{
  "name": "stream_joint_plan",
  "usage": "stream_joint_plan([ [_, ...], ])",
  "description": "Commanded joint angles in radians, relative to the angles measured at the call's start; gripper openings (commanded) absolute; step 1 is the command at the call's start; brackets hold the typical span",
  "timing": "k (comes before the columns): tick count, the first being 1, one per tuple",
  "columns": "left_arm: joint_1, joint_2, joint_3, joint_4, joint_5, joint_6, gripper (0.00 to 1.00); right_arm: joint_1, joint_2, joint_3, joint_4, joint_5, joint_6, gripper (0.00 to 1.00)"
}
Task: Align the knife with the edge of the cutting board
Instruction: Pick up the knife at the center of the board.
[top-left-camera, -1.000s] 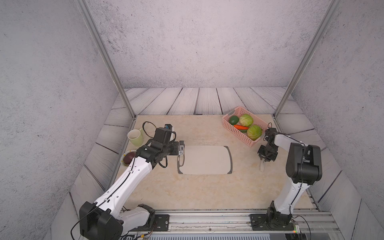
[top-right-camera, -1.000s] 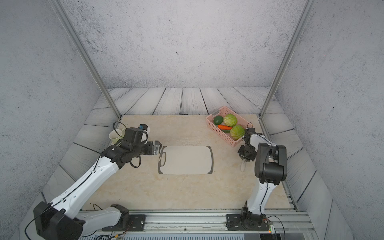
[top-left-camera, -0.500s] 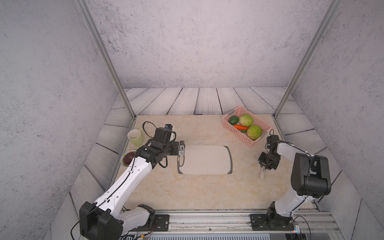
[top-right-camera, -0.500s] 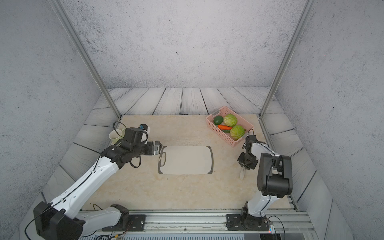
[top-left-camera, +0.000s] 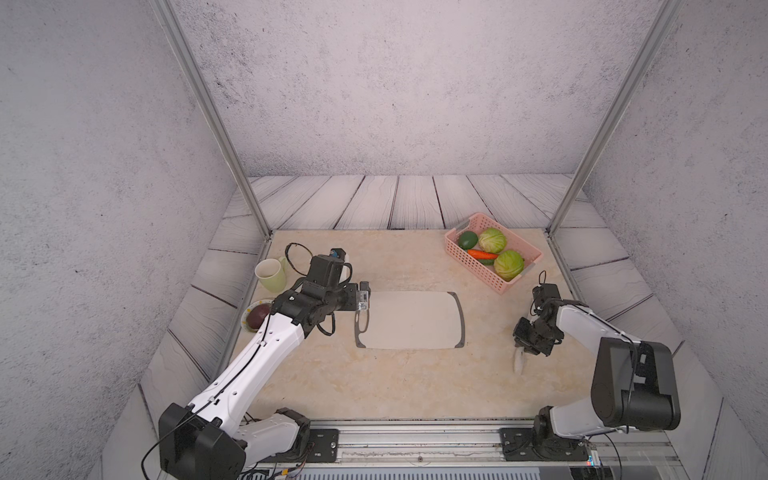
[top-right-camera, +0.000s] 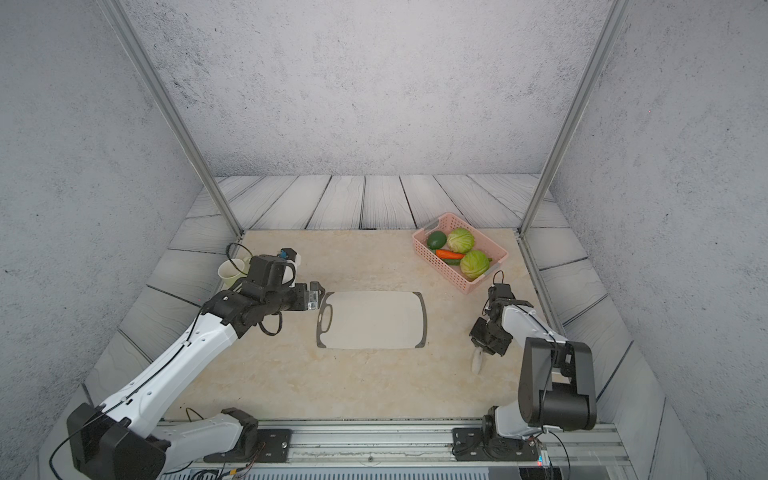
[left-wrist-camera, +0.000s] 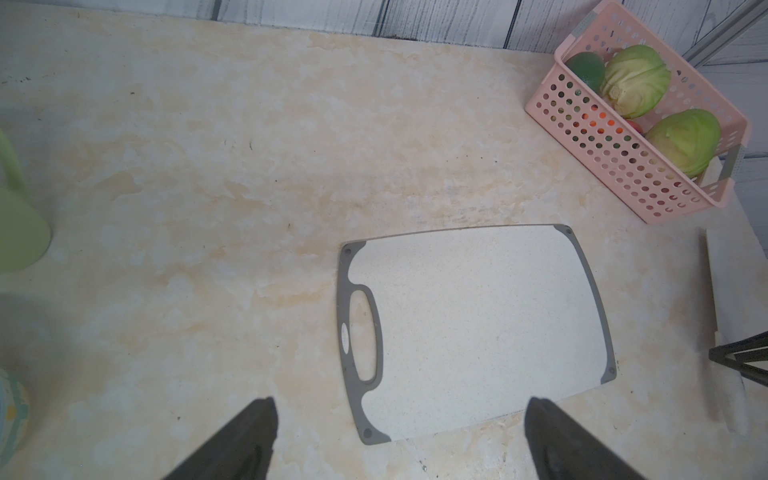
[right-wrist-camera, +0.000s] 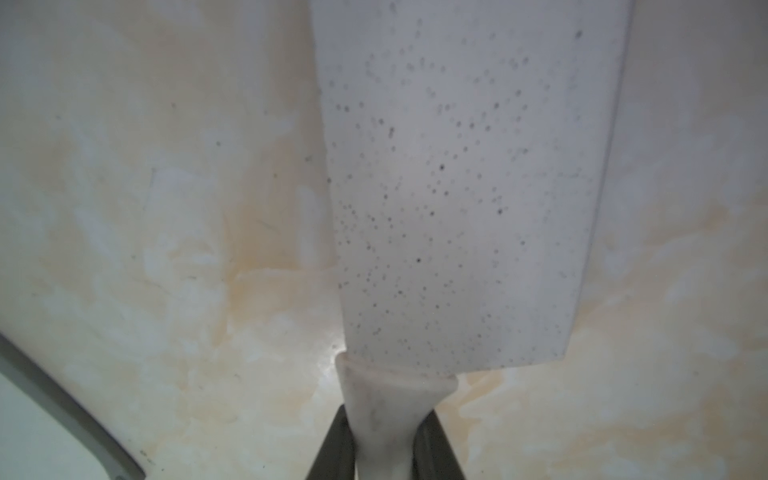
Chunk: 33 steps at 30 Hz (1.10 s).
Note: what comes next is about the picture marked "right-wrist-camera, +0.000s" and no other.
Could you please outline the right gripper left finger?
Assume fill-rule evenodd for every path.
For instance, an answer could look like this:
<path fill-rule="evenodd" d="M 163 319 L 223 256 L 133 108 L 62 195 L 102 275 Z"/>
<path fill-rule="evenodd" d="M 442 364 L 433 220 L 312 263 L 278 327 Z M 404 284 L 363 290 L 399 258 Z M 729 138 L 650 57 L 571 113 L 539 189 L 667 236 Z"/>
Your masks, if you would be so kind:
<path fill-rule="evenodd" d="M 328 429 L 307 480 L 354 480 L 355 441 L 346 409 L 341 405 Z"/>

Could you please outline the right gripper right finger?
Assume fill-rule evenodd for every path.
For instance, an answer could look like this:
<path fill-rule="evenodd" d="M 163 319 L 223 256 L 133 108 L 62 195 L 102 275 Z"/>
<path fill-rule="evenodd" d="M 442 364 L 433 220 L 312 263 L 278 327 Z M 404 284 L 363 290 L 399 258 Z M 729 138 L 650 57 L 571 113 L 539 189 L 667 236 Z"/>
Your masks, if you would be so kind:
<path fill-rule="evenodd" d="M 415 480 L 465 480 L 445 430 L 435 411 L 419 425 L 413 443 L 412 478 Z"/>

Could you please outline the white speckled cleaver knife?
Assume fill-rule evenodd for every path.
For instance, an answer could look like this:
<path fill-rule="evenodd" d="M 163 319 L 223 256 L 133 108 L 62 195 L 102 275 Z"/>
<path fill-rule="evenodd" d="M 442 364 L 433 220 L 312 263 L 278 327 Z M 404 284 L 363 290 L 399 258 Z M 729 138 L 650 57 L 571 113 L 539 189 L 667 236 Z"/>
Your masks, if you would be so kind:
<path fill-rule="evenodd" d="M 628 1 L 314 1 L 363 479 L 408 479 L 461 374 L 567 350 Z"/>

